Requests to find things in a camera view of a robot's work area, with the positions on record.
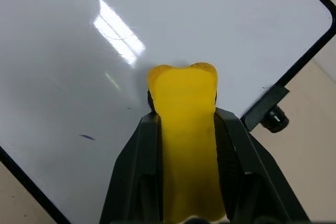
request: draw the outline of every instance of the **yellow sponge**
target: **yellow sponge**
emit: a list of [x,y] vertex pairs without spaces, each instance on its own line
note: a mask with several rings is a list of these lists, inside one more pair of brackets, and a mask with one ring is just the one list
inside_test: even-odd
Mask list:
[[148,84],[162,123],[164,221],[221,219],[225,209],[214,125],[216,69],[207,63],[161,65],[150,70]]

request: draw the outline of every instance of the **ink mark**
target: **ink mark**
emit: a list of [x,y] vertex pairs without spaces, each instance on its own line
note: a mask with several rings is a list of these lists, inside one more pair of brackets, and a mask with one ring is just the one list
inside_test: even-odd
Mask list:
[[93,137],[91,137],[91,136],[87,136],[87,135],[80,135],[80,136],[85,137],[85,138],[90,139],[90,140],[95,140],[95,139],[94,139]]

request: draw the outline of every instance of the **black frame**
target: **black frame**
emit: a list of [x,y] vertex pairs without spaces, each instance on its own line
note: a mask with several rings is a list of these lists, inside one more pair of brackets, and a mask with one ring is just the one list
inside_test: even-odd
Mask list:
[[[320,0],[332,15],[332,24],[328,31],[275,83],[285,86],[319,50],[336,34],[336,6],[330,0]],[[0,146],[0,161],[16,177],[16,179],[32,194],[37,202],[50,214],[59,224],[70,224],[69,220],[60,210],[47,198],[47,196],[34,184],[25,172]]]

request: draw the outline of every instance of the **black knob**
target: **black knob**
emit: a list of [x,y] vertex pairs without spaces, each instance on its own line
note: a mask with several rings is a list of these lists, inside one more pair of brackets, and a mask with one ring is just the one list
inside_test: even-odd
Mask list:
[[288,123],[289,119],[286,117],[284,111],[277,105],[268,111],[261,121],[262,126],[272,133],[282,131],[286,128]]

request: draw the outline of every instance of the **yellow foam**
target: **yellow foam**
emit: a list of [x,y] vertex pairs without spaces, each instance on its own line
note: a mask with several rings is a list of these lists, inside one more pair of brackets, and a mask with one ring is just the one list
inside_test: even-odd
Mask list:
[[209,221],[225,215],[215,140],[216,69],[161,65],[148,76],[162,123],[163,218],[181,222],[196,215]]

